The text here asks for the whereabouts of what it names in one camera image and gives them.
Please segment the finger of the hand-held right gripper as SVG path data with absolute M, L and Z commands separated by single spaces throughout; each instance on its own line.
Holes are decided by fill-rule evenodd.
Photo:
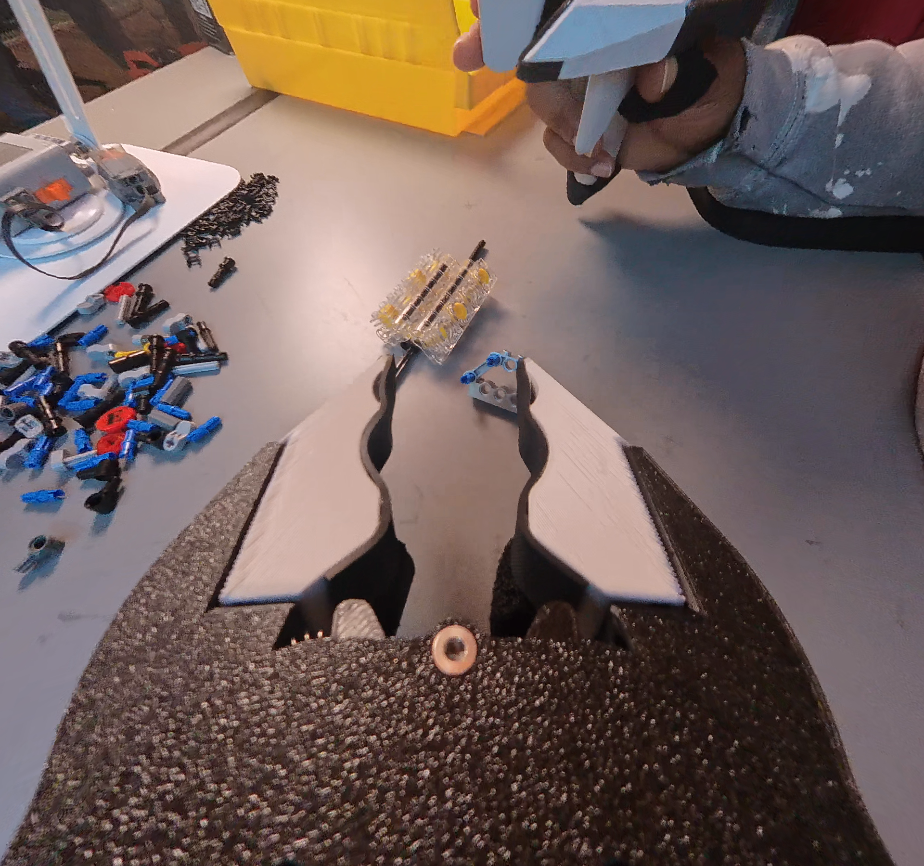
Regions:
M 671 50 L 693 0 L 568 0 L 521 56 L 527 83 L 656 63 Z

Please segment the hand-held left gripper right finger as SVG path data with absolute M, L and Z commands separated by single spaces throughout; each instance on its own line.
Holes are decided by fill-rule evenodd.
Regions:
M 564 602 L 578 633 L 613 606 L 683 606 L 687 595 L 629 457 L 629 445 L 543 368 L 516 369 L 519 497 L 515 583 L 537 609 Z

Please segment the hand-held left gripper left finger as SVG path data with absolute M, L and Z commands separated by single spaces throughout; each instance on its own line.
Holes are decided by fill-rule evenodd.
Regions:
M 399 626 L 399 540 L 381 471 L 392 451 L 397 366 L 385 355 L 286 438 L 241 534 L 221 606 L 293 604 L 311 634 L 362 599 Z

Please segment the grey beam frame with holes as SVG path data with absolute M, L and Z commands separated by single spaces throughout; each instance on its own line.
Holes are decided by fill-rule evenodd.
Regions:
M 517 412 L 516 371 L 520 357 L 505 350 L 502 365 L 487 368 L 484 362 L 473 370 L 478 371 L 479 379 L 468 388 L 468 396 L 486 405 L 515 414 Z M 488 375 L 491 370 L 499 369 L 500 382 L 496 383 Z

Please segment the person's right forearm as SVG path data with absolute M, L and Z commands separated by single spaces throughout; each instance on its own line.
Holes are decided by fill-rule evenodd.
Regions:
M 786 216 L 920 215 L 923 40 L 829 47 L 745 43 L 729 133 L 648 183 L 706 187 L 723 204 Z

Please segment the person's right hand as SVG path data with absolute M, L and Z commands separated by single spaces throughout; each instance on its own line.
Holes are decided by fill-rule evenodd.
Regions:
M 529 107 L 546 126 L 545 148 L 561 167 L 604 179 L 613 175 L 617 167 L 661 174 L 686 163 L 726 136 L 745 90 L 742 40 L 707 40 L 703 51 L 718 73 L 707 93 L 679 116 L 630 125 L 617 156 L 611 156 L 603 142 L 598 142 L 588 155 L 576 152 L 582 98 L 569 83 L 529 86 Z

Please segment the pile of mixed building parts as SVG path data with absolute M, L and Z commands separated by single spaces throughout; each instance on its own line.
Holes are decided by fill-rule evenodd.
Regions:
M 225 428 L 228 365 L 201 315 L 144 282 L 2 347 L 2 568 L 20 591 L 97 546 L 133 556 L 179 531 L 185 470 Z

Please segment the black office chair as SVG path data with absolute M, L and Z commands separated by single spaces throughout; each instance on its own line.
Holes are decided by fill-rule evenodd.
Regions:
M 838 251 L 923 252 L 922 216 L 784 216 L 726 206 L 705 188 L 689 188 L 687 193 L 707 224 L 727 236 L 756 245 Z

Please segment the yellow plastic bin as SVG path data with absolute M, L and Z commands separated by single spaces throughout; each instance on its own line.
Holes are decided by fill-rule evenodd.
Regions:
M 469 0 L 207 0 L 251 85 L 448 136 L 485 134 L 525 97 L 513 72 L 464 73 Z

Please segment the pile of black pins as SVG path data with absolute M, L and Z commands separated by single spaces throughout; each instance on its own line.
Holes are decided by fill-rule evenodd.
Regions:
M 187 225 L 179 239 L 188 268 L 202 265 L 203 249 L 219 247 L 245 227 L 265 221 L 273 213 L 278 193 L 278 177 L 255 173 Z

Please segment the white and wooden book stand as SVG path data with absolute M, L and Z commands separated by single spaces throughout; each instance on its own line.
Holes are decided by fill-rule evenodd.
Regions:
M 90 126 L 39 0 L 8 2 L 63 109 L 68 130 L 65 141 L 101 147 L 104 144 Z M 233 167 L 134 145 L 124 147 L 156 175 L 164 203 L 146 200 L 138 210 L 117 210 L 115 199 L 105 198 L 100 218 L 83 229 L 63 230 L 60 221 L 54 220 L 53 233 L 30 228 L 18 235 L 12 232 L 12 219 L 26 207 L 2 211 L 2 345 L 31 339 L 62 323 L 88 294 L 102 290 L 167 245 L 240 182 Z

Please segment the grey motor block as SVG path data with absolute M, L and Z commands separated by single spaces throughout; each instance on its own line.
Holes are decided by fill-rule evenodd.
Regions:
M 2 135 L 2 211 L 26 207 L 14 213 L 14 235 L 30 228 L 53 233 L 54 220 L 63 230 L 83 229 L 100 218 L 105 198 L 115 199 L 117 210 L 165 202 L 156 175 L 121 144 L 90 148 L 74 140 Z

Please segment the toy engine kit box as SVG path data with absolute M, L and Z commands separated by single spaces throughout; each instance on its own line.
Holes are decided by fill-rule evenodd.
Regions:
M 207 0 L 39 0 L 84 97 L 212 46 L 232 53 Z

